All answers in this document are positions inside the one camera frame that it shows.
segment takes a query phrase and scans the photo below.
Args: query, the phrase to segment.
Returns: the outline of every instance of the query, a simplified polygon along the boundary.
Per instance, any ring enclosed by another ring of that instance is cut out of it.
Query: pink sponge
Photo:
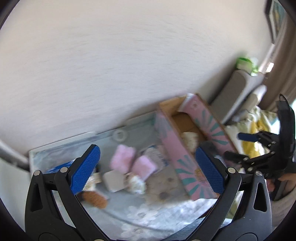
[[[145,181],[156,169],[157,165],[148,156],[140,156],[135,160],[131,171]]]
[[[125,145],[118,145],[110,161],[110,168],[122,174],[129,171],[131,162],[135,157],[136,149]]]

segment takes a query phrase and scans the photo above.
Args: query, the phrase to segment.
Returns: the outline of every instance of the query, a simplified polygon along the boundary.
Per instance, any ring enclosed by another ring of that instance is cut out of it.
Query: sleeve
[[[296,200],[296,187],[278,201],[271,201],[272,226],[278,226],[290,211]]]

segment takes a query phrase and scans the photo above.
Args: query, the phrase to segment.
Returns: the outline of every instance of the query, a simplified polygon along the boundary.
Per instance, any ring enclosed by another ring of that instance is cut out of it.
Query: cardboard box
[[[212,190],[181,139],[181,133],[195,132],[199,136],[199,142],[211,140],[220,155],[227,150],[237,152],[223,126],[203,99],[198,94],[191,94],[190,98],[182,96],[161,102],[156,113],[155,128],[191,199],[217,198],[219,195]]]

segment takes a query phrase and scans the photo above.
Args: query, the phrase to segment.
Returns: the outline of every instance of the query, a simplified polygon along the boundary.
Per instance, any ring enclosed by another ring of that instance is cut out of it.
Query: blue textured pad
[[[248,134],[248,133],[238,133],[237,138],[242,141],[256,142],[258,141],[258,137],[256,134]]]
[[[87,180],[100,160],[100,155],[100,148],[95,146],[81,163],[76,172],[72,175],[71,190],[74,195],[78,192],[81,192],[84,188]]]
[[[220,172],[215,168],[210,158],[204,151],[198,147],[195,152],[195,159],[204,173],[207,181],[211,185],[214,192],[222,194],[224,192],[224,178]]]

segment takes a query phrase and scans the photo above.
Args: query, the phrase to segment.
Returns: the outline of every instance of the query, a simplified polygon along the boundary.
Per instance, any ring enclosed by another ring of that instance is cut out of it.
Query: human hand
[[[296,173],[286,173],[279,178],[279,181],[281,181],[281,182],[287,181],[285,190],[283,191],[283,196],[285,196],[289,192],[291,192],[294,189],[294,187],[296,186]],[[273,192],[275,189],[275,186],[274,186],[274,183],[272,182],[272,180],[267,179],[266,184],[267,184],[268,191]]]

